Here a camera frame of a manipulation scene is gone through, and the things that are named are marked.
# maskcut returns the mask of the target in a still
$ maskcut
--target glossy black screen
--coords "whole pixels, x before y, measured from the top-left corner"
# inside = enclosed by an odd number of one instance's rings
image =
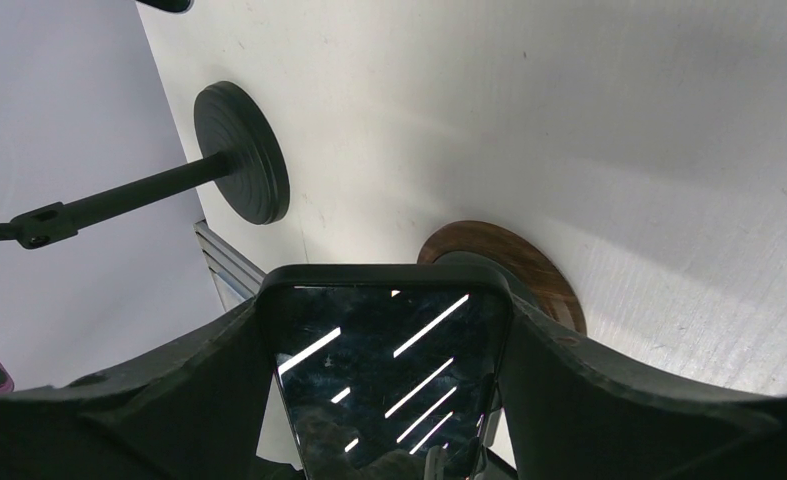
[[[421,480],[434,446],[446,478],[470,475],[508,315],[499,295],[286,287],[270,300],[268,343],[309,478]]]

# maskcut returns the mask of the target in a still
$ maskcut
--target brown wooden coaster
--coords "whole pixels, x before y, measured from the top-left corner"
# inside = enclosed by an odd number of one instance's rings
[[[505,267],[528,287],[543,313],[567,328],[587,333],[584,312],[567,279],[519,235],[485,222],[450,223],[426,240],[417,263],[434,263],[451,252],[475,253]]]

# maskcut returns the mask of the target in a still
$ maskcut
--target tabletop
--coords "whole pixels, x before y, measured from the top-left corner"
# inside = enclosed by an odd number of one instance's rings
[[[193,100],[267,115],[286,218],[216,233],[265,270],[412,263],[446,223],[527,238],[589,335],[787,394],[787,2],[231,0],[140,7],[188,160]]]

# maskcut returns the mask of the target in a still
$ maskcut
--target gray wall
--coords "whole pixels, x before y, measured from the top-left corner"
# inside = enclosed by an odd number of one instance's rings
[[[182,162],[133,1],[0,0],[0,222]],[[0,359],[16,388],[65,384],[219,315],[201,218],[188,192],[39,251],[0,243]]]

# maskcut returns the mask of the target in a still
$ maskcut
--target black stand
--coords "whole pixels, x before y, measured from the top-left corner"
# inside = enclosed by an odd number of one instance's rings
[[[265,225],[287,213],[290,183],[275,134],[240,87],[219,82],[194,107],[202,160],[64,204],[54,203],[0,223],[0,240],[36,249],[78,230],[215,181],[225,200],[250,223]]]

